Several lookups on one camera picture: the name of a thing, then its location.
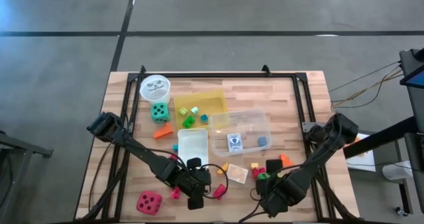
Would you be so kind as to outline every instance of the large foam dice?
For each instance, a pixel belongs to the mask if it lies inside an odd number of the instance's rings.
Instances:
[[[157,124],[165,123],[171,120],[168,104],[164,102],[153,104],[150,108],[150,113],[152,114],[153,122]]]

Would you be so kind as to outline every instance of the wooden tabletop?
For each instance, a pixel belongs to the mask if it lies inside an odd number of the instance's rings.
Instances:
[[[324,73],[321,71],[306,72],[309,88],[313,100],[313,108],[317,122],[327,122],[333,112],[330,109],[330,96],[325,82]],[[121,112],[121,105],[125,92],[127,72],[112,72],[109,77],[107,90],[103,102],[102,111],[110,111],[117,115]],[[223,165],[226,162],[250,167],[251,162],[258,162],[265,166],[265,160],[278,158],[280,154],[287,154],[295,164],[301,164],[305,160],[305,151],[301,138],[301,129],[297,115],[296,100],[293,91],[292,80],[289,78],[171,78],[171,95],[183,95],[193,92],[211,91],[213,89],[223,89],[227,100],[229,111],[239,111],[243,109],[261,108],[266,112],[270,122],[272,147],[262,152],[253,152],[221,158],[215,156],[211,150],[209,139],[209,163]],[[300,87],[303,100],[303,108],[308,120],[307,108]],[[134,89],[130,95],[130,105]],[[172,145],[178,143],[177,129],[175,122],[174,102],[169,103],[171,113],[171,124],[174,134],[168,137],[154,140],[153,132],[160,128],[154,124],[150,117],[150,104],[140,100],[138,104],[136,124],[134,128],[134,138],[144,146],[172,151]],[[89,158],[87,173],[81,191],[76,218],[83,217],[87,213],[88,195],[93,181],[93,176],[102,154],[105,152],[107,143],[95,139]],[[91,206],[97,201],[106,187],[111,165],[113,149],[109,148],[103,165],[94,186]],[[348,210],[359,216],[356,205],[350,176],[345,162],[343,151],[339,150],[328,161],[327,172],[331,188]],[[211,169],[212,192],[219,184],[225,184],[223,176],[219,176],[215,169]],[[125,188],[121,221],[130,222],[194,222],[194,221],[232,221],[237,222],[240,218],[249,214],[257,202],[250,196],[250,190],[254,188],[252,174],[249,173],[246,184],[229,181],[228,192],[221,201],[216,199],[205,199],[203,209],[190,211],[187,208],[187,197],[182,195],[180,199],[170,199],[171,189],[159,182],[149,167],[141,162],[137,157],[130,157],[130,164]],[[136,203],[143,190],[153,190],[162,195],[162,205],[155,216],[146,215],[136,210]],[[113,194],[113,204],[111,205],[112,216],[115,210],[114,200],[117,189]],[[325,211],[325,198],[322,190],[320,196]],[[248,221],[316,221],[315,208],[311,190],[307,197],[298,205],[290,207],[287,213],[280,213],[276,218],[269,219],[266,215],[258,215]]]

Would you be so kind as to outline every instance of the yellow toy block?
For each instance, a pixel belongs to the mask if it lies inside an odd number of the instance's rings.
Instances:
[[[222,165],[222,167],[221,167],[224,171],[227,171],[228,170],[228,163],[225,163],[224,165]],[[217,173],[218,174],[223,174],[223,171],[222,170],[220,170],[220,169],[218,169],[218,171],[217,171]]]
[[[250,168],[258,168],[259,167],[259,164],[258,163],[251,163],[250,164]]]

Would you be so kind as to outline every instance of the yellow plastic container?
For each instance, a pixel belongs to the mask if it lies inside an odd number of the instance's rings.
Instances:
[[[225,102],[224,92],[221,89],[174,97],[174,107],[177,127],[179,130],[185,129],[183,122],[187,119],[187,117],[189,117],[189,115],[193,115],[195,118],[195,123],[190,128],[208,129],[209,121],[208,123],[201,122],[200,116],[207,115],[209,118],[212,114],[227,112],[227,103]],[[185,115],[180,113],[180,109],[183,107],[187,109],[187,113]],[[191,113],[191,108],[193,107],[197,107],[199,109],[199,113],[197,115]]]

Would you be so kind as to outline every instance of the gray floor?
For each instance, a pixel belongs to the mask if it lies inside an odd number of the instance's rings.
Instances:
[[[0,31],[121,29],[128,0],[0,0]],[[424,0],[135,0],[129,30],[420,30]],[[12,223],[72,219],[118,38],[0,37],[0,129],[44,147],[31,162]],[[421,48],[424,36],[126,38],[118,71],[323,70],[329,88]],[[331,93],[342,99],[391,68]],[[367,102],[376,90],[353,101]],[[361,129],[378,131],[411,115],[404,87],[392,81],[372,104],[340,109]],[[398,187],[352,175],[360,214],[399,217]]]

